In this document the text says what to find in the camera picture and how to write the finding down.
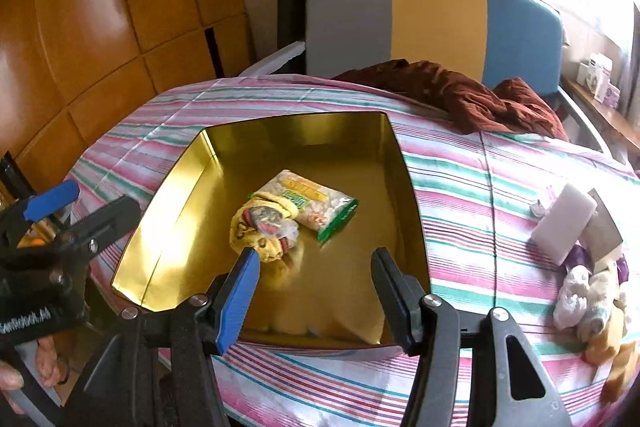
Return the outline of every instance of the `striped bedsheet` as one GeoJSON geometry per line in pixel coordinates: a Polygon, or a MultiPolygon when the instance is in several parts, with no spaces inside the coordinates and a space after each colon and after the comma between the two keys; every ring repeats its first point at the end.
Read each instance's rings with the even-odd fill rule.
{"type": "MultiPolygon", "coordinates": [[[[595,426],[610,414],[598,403],[609,367],[595,370],[584,363],[574,335],[550,324],[562,274],[527,242],[536,224],[529,204],[540,191],[567,180],[595,187],[625,239],[629,268],[640,277],[640,181],[591,150],[535,135],[461,136],[434,108],[332,80],[226,78],[155,97],[87,149],[70,173],[81,186],[74,219],[122,194],[145,208],[205,126],[336,110],[388,114],[420,207],[433,291],[461,310],[507,308],[542,359],[574,425],[595,426]]],[[[117,310],[126,302],[111,292],[110,282],[125,242],[92,264],[92,277],[117,310]]],[[[640,329],[628,334],[629,340],[638,337],[640,329]]],[[[398,425],[416,363],[404,356],[366,361],[349,352],[322,357],[241,343],[214,359],[228,413],[264,427],[398,425]]],[[[470,353],[463,351],[455,426],[466,422],[470,375],[470,353]]]]}

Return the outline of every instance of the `white cloth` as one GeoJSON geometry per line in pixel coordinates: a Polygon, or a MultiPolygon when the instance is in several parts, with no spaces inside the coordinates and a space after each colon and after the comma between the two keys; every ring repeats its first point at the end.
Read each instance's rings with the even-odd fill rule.
{"type": "Polygon", "coordinates": [[[554,309],[554,324],[559,330],[577,326],[587,311],[589,270],[584,266],[573,267],[567,273],[558,292],[554,309]]]}
{"type": "Polygon", "coordinates": [[[631,330],[631,325],[638,320],[638,281],[628,280],[620,285],[620,295],[618,302],[625,312],[625,328],[623,335],[631,330]]]}

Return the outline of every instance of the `chair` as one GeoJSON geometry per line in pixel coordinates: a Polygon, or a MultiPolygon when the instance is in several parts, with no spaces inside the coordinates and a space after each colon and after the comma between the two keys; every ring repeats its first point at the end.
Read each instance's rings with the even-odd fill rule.
{"type": "Polygon", "coordinates": [[[519,76],[553,108],[562,104],[594,148],[611,158],[596,128],[558,85],[561,52],[560,17],[539,0],[306,0],[303,39],[242,75],[331,78],[406,58],[438,62],[490,88],[519,76]]]}

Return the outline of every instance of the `brown blanket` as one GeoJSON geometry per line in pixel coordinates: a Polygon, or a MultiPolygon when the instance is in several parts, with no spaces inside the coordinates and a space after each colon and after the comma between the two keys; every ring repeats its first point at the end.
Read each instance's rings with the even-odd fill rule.
{"type": "Polygon", "coordinates": [[[335,80],[385,89],[443,109],[463,134],[533,132],[568,141],[558,115],[521,78],[504,80],[491,90],[435,62],[409,64],[402,58],[346,71],[335,80]]]}

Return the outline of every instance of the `snack bag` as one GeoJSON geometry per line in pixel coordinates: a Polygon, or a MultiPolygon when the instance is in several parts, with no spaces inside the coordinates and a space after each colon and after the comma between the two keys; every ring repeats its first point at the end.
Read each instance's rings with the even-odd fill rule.
{"type": "Polygon", "coordinates": [[[298,209],[292,216],[300,225],[318,232],[320,243],[326,242],[347,224],[358,200],[339,190],[324,187],[285,169],[254,195],[272,194],[291,201],[298,209]]]}

